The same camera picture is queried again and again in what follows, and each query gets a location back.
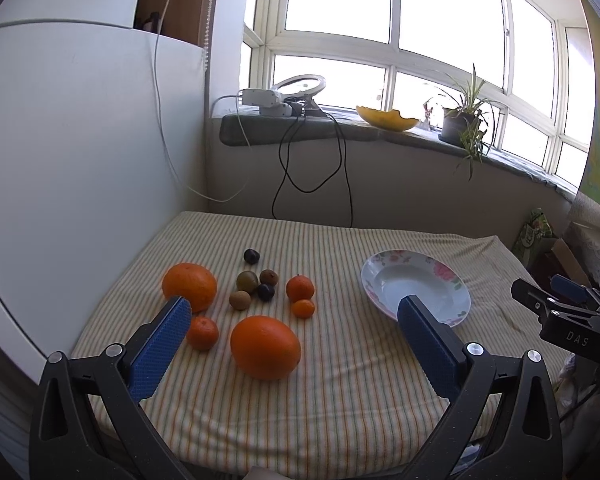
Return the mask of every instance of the yellow bowl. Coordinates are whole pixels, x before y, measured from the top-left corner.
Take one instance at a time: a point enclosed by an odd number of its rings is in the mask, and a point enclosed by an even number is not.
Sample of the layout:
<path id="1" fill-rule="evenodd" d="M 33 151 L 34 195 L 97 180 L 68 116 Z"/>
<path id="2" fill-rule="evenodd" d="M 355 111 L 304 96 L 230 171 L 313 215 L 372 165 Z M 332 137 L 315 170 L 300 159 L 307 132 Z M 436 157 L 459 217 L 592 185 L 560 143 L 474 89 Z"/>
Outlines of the yellow bowl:
<path id="1" fill-rule="evenodd" d="M 374 108 L 356 106 L 356 111 L 360 117 L 362 117 L 372 126 L 375 126 L 376 128 L 382 128 L 383 130 L 391 130 L 392 132 L 404 132 L 406 130 L 411 130 L 416 124 L 418 124 L 417 119 L 403 118 L 398 110 L 381 112 L 380 110 L 375 110 Z"/>

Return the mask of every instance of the white plate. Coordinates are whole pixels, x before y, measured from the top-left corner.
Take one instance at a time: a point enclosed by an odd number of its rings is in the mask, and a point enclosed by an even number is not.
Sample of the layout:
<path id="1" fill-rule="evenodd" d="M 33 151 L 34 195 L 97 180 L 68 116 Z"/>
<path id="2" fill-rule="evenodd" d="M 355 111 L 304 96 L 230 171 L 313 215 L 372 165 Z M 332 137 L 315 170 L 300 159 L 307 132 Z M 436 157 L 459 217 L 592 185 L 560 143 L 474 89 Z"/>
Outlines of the white plate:
<path id="1" fill-rule="evenodd" d="M 383 251 L 370 257 L 360 272 L 362 286 L 375 306 L 398 319 L 398 305 L 415 294 L 433 316 L 449 326 L 469 314 L 471 297 L 460 277 L 442 262 L 413 251 Z"/>

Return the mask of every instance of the plant pot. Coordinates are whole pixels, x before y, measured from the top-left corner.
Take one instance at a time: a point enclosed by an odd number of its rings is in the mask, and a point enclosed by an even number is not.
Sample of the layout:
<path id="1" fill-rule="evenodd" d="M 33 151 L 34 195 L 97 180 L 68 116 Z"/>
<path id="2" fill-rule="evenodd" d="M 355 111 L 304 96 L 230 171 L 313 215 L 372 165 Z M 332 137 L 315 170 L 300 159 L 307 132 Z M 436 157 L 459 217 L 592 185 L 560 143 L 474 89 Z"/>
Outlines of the plant pot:
<path id="1" fill-rule="evenodd" d="M 466 130 L 468 124 L 476 120 L 476 117 L 464 112 L 458 114 L 451 108 L 444 108 L 444 111 L 445 119 L 442 123 L 442 132 L 438 134 L 438 138 L 454 146 L 464 148 L 460 140 L 460 134 Z"/>

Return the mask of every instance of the metal bolt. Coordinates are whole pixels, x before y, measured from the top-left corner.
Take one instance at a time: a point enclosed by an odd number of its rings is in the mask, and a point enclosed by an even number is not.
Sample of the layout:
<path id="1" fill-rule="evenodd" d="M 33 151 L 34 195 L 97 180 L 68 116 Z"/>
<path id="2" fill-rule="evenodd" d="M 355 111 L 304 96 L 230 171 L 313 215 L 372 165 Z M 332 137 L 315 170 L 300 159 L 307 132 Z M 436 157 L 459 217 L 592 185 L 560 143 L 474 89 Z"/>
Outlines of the metal bolt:
<path id="1" fill-rule="evenodd" d="M 466 349 L 469 352 L 469 354 L 472 355 L 482 355 L 484 353 L 484 348 L 478 345 L 478 343 L 469 343 L 466 346 Z"/>
<path id="2" fill-rule="evenodd" d="M 62 360 L 62 352 L 53 352 L 47 359 L 51 364 L 56 364 Z"/>
<path id="3" fill-rule="evenodd" d="M 539 363 L 542 360 L 542 356 L 538 350 L 529 350 L 526 355 L 535 363 Z"/>
<path id="4" fill-rule="evenodd" d="M 122 354 L 122 346 L 119 344 L 109 345 L 104 353 L 109 357 L 115 357 L 116 355 Z"/>

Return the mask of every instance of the tangerine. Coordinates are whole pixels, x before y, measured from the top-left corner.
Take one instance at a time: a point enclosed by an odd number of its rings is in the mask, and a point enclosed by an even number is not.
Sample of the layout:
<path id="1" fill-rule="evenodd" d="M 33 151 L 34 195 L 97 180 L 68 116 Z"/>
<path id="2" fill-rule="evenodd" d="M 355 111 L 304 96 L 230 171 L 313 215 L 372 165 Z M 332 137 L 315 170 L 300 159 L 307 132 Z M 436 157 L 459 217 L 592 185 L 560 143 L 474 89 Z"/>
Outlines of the tangerine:
<path id="1" fill-rule="evenodd" d="M 311 300 L 298 300 L 291 305 L 291 313 L 300 319 L 309 319 L 314 312 L 315 305 Z"/>
<path id="2" fill-rule="evenodd" d="M 286 282 L 286 295 L 289 297 L 291 303 L 299 300 L 310 300 L 314 294 L 314 284 L 306 276 L 298 274 Z"/>
<path id="3" fill-rule="evenodd" d="M 213 319 L 196 316 L 191 319 L 187 331 L 187 342 L 196 350 L 211 350 L 218 341 L 220 332 Z"/>
<path id="4" fill-rule="evenodd" d="M 296 334 L 268 316 L 243 319 L 231 332 L 230 346 L 237 367 L 263 381 L 286 378 L 302 355 Z"/>
<path id="5" fill-rule="evenodd" d="M 174 265 L 162 279 L 162 293 L 169 299 L 171 296 L 182 296 L 189 301 L 192 312 L 207 309 L 216 297 L 218 282 L 213 274 L 198 264 L 181 263 Z"/>

